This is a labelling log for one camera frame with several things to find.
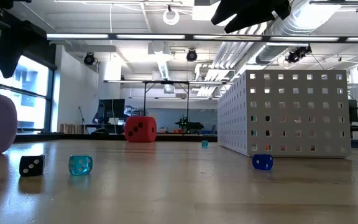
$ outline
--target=window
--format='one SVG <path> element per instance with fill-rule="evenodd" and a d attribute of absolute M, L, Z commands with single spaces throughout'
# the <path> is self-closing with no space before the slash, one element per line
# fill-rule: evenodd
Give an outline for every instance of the window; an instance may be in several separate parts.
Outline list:
<path fill-rule="evenodd" d="M 0 72 L 0 84 L 46 96 L 48 74 L 47 67 L 22 56 L 12 78 L 4 78 Z"/>
<path fill-rule="evenodd" d="M 17 127 L 43 129 L 45 125 L 46 100 L 39 97 L 0 89 L 0 94 L 10 98 L 17 110 Z"/>

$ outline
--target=security camera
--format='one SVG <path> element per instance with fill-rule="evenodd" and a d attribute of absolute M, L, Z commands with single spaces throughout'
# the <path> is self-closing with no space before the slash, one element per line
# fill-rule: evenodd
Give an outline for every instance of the security camera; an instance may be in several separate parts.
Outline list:
<path fill-rule="evenodd" d="M 97 60 L 94 57 L 94 53 L 88 52 L 84 58 L 85 65 L 94 65 L 96 64 Z"/>
<path fill-rule="evenodd" d="M 187 57 L 186 57 L 188 62 L 194 62 L 195 60 L 197 60 L 197 53 L 195 49 L 190 49 L 189 52 L 187 53 Z"/>

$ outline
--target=glass wall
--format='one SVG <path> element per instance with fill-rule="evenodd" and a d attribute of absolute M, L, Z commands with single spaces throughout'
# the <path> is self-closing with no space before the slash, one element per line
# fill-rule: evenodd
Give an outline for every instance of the glass wall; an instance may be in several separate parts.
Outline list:
<path fill-rule="evenodd" d="M 0 94 L 16 106 L 19 131 L 49 131 L 53 72 L 22 56 L 11 78 L 0 72 Z"/>

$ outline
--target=metal frame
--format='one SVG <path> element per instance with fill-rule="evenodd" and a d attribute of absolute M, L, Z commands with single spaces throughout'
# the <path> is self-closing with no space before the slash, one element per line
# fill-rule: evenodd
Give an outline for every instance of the metal frame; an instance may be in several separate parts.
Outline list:
<path fill-rule="evenodd" d="M 164 40 L 164 41 L 215 41 L 215 42 L 269 42 L 269 43 L 320 43 L 358 44 L 358 36 L 338 35 L 227 35 L 227 34 L 145 34 L 145 33 L 54 33 L 48 40 Z"/>

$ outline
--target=monitor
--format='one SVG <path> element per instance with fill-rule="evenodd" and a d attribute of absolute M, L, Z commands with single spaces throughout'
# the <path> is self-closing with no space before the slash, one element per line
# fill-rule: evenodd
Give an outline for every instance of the monitor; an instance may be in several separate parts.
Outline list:
<path fill-rule="evenodd" d="M 358 122 L 358 112 L 357 112 L 357 101 L 349 100 L 349 119 L 350 122 Z"/>

